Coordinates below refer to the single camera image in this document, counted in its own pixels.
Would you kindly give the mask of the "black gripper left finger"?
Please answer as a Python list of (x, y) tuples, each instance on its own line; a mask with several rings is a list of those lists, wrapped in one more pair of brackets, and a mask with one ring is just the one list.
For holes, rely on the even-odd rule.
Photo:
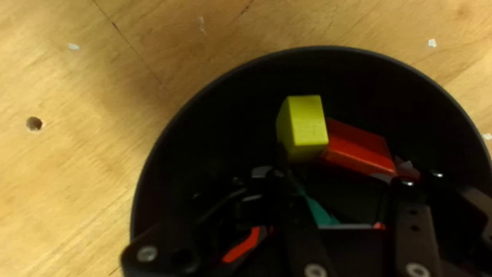
[(280, 231), (285, 237), (290, 266), (328, 268), (329, 256), (323, 246), (308, 200), (296, 183), (282, 145), (276, 146), (276, 166), (276, 193), (279, 194), (276, 210), (279, 211)]

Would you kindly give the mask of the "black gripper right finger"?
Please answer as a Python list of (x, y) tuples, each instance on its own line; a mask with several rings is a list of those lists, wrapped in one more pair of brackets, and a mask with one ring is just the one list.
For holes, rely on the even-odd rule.
[(396, 162), (389, 186), (389, 231), (397, 268), (437, 268), (439, 243), (422, 173), (411, 160)]

